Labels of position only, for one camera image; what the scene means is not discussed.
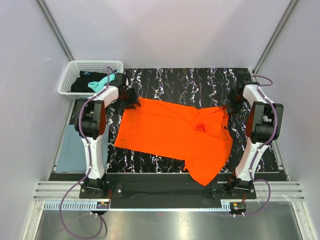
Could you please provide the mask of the orange t shirt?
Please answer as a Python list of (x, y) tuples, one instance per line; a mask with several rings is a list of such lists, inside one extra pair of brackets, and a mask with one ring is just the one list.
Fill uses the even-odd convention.
[(161, 100), (139, 98), (125, 109), (115, 140), (117, 148), (184, 161), (200, 185), (208, 185), (227, 163), (233, 139), (225, 106), (197, 109)]

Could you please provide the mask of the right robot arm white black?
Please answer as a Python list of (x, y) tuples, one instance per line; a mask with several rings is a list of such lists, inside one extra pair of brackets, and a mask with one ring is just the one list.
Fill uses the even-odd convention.
[[(253, 80), (258, 77), (268, 80), (269, 84), (260, 84)], [(270, 87), (272, 84), (273, 81), (265, 76), (242, 74), (226, 100), (229, 115), (239, 113), (244, 102), (250, 105), (250, 114), (245, 125), (246, 147), (226, 184), (225, 190), (231, 198), (242, 198), (253, 190), (259, 161), (280, 135), (284, 105), (272, 101), (263, 92), (263, 87)]]

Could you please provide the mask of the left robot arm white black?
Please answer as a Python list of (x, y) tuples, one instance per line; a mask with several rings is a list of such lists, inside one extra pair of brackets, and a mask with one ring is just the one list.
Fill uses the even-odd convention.
[(106, 107), (121, 100), (127, 109), (141, 106), (130, 79), (124, 73), (107, 76), (102, 89), (88, 98), (79, 98), (74, 128), (81, 137), (86, 162), (85, 176), (79, 181), (80, 197), (103, 198), (111, 195), (103, 164), (102, 140), (107, 127)]

